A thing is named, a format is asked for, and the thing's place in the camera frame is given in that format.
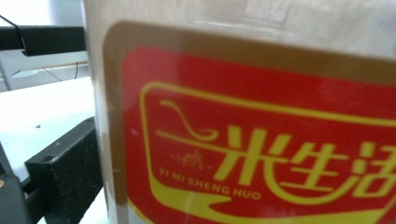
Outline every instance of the white surface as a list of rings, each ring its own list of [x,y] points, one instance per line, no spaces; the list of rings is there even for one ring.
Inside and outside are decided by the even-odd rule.
[[[14,173],[26,178],[25,161],[93,115],[89,77],[0,93],[0,141]],[[108,223],[103,191],[81,223]]]
[[[87,51],[26,57],[20,49],[3,50],[0,51],[0,73],[10,89],[15,90],[12,74],[18,71],[87,60]]]

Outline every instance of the white table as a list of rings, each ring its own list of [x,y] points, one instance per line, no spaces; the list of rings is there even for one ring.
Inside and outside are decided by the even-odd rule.
[[[89,77],[0,93],[0,141],[15,175],[25,179],[25,161],[92,116]],[[103,191],[80,223],[108,223]]]

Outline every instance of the red label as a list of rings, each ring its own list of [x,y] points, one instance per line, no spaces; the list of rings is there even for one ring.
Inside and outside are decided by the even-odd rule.
[[[128,195],[155,223],[395,218],[395,88],[159,49],[122,86]]]

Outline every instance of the plastic container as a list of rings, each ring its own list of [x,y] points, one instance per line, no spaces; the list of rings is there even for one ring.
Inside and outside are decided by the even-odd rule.
[[[396,219],[396,2],[86,0],[112,223]]]

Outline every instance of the yellow outline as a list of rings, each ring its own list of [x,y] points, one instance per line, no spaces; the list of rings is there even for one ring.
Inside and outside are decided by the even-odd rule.
[[[275,112],[285,115],[293,115],[300,117],[309,117],[313,119],[327,119],[333,121],[341,121],[346,123],[356,123],[364,125],[375,125],[381,127],[396,127],[395,119],[376,119],[361,116],[352,116],[347,114],[332,113],[325,111],[318,111],[313,109],[304,109],[285,105],[274,105],[267,104],[256,101],[249,101],[246,99],[229,97],[224,95],[219,95],[210,92],[197,91],[184,87],[179,87],[176,85],[161,83],[161,82],[150,82],[144,86],[140,94],[140,109],[143,124],[143,133],[145,140],[145,150],[147,153],[147,163],[148,163],[148,177],[150,190],[155,199],[159,203],[174,208],[177,211],[187,213],[190,215],[207,218],[217,222],[227,222],[227,223],[295,223],[303,224],[309,221],[317,221],[320,223],[336,223],[336,222],[348,222],[348,223],[359,223],[365,221],[366,223],[376,223],[384,214],[388,212],[391,205],[394,204],[396,197],[393,198],[384,208],[385,209],[373,209],[355,212],[345,212],[336,214],[322,214],[314,216],[301,216],[301,217],[280,217],[280,218],[258,218],[258,217],[236,217],[227,214],[222,214],[210,209],[210,204],[213,203],[225,203],[231,200],[228,196],[214,195],[208,193],[191,192],[183,189],[173,189],[166,187],[160,183],[154,176],[151,167],[151,156],[149,149],[149,127],[147,122],[147,111],[145,105],[145,97],[147,93],[155,88],[159,88],[166,91],[178,92],[191,97],[201,98],[210,100],[212,102],[217,102],[227,105],[238,105],[250,109]],[[193,201],[189,207],[186,207],[185,200],[189,199]]]
[[[192,97],[208,99],[213,102],[218,102],[227,105],[239,105],[241,107],[263,110],[268,112],[275,112],[278,114],[308,117],[312,119],[327,119],[332,121],[341,121],[345,123],[356,123],[356,124],[396,128],[396,119],[377,119],[377,118],[370,118],[363,116],[319,111],[314,109],[305,109],[294,106],[268,104],[257,101],[249,101],[247,99],[242,99],[242,98],[224,96],[224,95],[205,92],[205,91],[192,90],[192,89],[161,83],[161,82],[150,82],[143,88],[142,94],[145,95],[150,89],[153,88],[161,88],[167,91],[176,91]]]

